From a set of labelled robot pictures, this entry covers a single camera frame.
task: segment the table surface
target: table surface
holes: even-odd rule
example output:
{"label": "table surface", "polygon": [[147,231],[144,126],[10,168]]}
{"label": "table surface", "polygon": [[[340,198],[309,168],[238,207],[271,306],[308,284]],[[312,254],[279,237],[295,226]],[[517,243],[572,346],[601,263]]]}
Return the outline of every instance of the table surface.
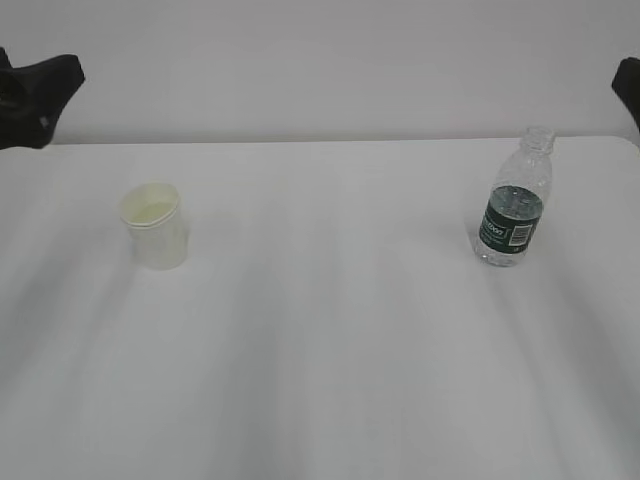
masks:
{"label": "table surface", "polygon": [[[515,139],[0,154],[7,479],[640,476],[640,158],[561,138],[525,261],[473,255]],[[116,205],[175,184],[185,264]]]}

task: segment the white cup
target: white cup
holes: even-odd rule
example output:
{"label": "white cup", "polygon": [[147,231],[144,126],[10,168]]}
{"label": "white cup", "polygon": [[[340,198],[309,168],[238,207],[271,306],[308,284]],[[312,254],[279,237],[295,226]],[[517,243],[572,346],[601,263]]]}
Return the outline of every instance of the white cup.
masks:
{"label": "white cup", "polygon": [[133,238],[137,263],[154,270],[168,270],[184,262],[187,229],[180,215],[180,195],[173,185],[140,185],[124,196],[119,210]]}

